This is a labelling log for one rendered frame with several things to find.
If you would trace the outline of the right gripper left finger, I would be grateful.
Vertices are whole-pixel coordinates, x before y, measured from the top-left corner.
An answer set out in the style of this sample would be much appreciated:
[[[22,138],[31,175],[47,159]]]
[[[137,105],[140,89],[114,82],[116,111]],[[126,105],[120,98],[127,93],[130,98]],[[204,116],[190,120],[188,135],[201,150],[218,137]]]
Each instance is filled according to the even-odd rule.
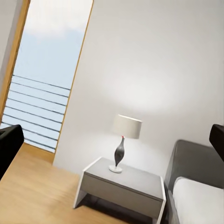
[[[0,180],[24,143],[20,124],[0,129]]]

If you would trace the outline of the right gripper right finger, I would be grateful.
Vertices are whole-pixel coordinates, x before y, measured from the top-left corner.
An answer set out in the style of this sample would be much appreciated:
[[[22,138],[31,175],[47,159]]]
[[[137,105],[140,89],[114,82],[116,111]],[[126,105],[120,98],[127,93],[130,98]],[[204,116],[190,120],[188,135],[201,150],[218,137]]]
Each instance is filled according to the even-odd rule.
[[[209,141],[224,162],[224,126],[213,124]]]

